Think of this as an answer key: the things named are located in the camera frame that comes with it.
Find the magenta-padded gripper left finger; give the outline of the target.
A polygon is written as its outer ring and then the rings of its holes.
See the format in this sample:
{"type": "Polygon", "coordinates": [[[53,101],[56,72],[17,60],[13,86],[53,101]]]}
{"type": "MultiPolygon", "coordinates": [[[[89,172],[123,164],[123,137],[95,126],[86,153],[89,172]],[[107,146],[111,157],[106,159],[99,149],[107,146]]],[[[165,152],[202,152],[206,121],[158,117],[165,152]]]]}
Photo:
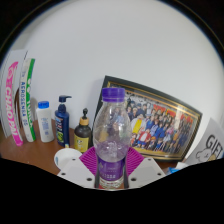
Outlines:
{"type": "Polygon", "coordinates": [[[81,153],[72,148],[57,152],[58,176],[84,188],[94,188],[97,176],[97,156],[91,147],[81,153]]]}

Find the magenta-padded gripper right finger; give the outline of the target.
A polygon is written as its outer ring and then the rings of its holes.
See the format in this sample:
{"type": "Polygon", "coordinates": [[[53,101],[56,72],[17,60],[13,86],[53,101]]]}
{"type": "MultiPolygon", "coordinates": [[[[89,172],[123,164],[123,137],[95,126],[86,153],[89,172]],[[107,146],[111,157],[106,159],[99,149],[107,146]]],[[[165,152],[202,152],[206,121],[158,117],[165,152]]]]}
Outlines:
{"type": "Polygon", "coordinates": [[[134,148],[129,148],[125,159],[124,187],[143,187],[165,176],[162,169],[151,157],[144,158],[134,148]]]}

